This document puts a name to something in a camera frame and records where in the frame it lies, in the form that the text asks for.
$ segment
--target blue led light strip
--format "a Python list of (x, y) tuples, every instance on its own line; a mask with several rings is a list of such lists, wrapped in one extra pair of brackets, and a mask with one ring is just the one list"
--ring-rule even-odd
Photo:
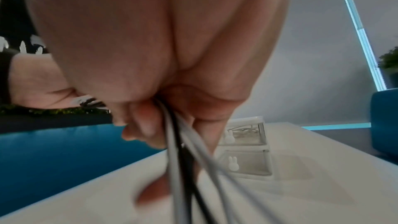
[(345, 0), (352, 22), (355, 26), (359, 41), (361, 42), (362, 50), (364, 51), (366, 61), (369, 65), (370, 72), (373, 77), (374, 84), (376, 85), (377, 91), (386, 90), (386, 83), (384, 82), (383, 76), (381, 75), (380, 69), (377, 67), (376, 58), (374, 57), (373, 49), (369, 43), (368, 36), (362, 25), (362, 21), (359, 17), (357, 7), (355, 6), (354, 0)]
[(332, 124), (332, 125), (316, 125), (316, 126), (302, 126), (307, 130), (328, 130), (328, 129), (365, 129), (370, 128), (371, 123), (361, 124)]

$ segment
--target white table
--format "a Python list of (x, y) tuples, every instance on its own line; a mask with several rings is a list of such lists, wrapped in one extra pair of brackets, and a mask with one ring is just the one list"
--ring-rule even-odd
[[(266, 124), (265, 130), (274, 180), (241, 181), (287, 224), (398, 223), (398, 166), (292, 124)], [(131, 203), (165, 164), (165, 153), (154, 155), (11, 213), (0, 224), (170, 223), (168, 202), (139, 221)], [(219, 213), (205, 174), (199, 186)], [(235, 191), (229, 194), (246, 223), (266, 223)]]

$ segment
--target blue seat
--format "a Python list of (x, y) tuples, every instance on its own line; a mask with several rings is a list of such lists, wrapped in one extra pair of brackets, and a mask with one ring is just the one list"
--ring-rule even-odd
[(373, 148), (398, 160), (398, 88), (373, 94), (371, 124)]
[(151, 156), (111, 124), (0, 135), (0, 216)]

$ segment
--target skin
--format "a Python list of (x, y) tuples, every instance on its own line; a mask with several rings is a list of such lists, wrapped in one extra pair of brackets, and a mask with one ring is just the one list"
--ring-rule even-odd
[(38, 108), (71, 107), (78, 97), (50, 54), (17, 54), (12, 58), (8, 78), (13, 104)]
[[(288, 0), (27, 0), (27, 6), (67, 80), (104, 101), (115, 124), (127, 124), (125, 139), (164, 145), (156, 96), (213, 152), (274, 49)], [(137, 202), (168, 194), (164, 175)]]

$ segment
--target green plant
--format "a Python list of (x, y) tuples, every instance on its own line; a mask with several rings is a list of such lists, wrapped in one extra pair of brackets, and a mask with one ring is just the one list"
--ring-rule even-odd
[(107, 110), (99, 110), (99, 109), (83, 109), (80, 107), (77, 108), (68, 108), (68, 109), (60, 109), (60, 110), (38, 110), (38, 109), (30, 109), (25, 107), (20, 107), (16, 105), (3, 105), (0, 106), (0, 115), (30, 115), (30, 116), (48, 116), (48, 115), (59, 115), (59, 114), (108, 114)]
[(398, 46), (380, 56), (379, 68), (398, 68)]

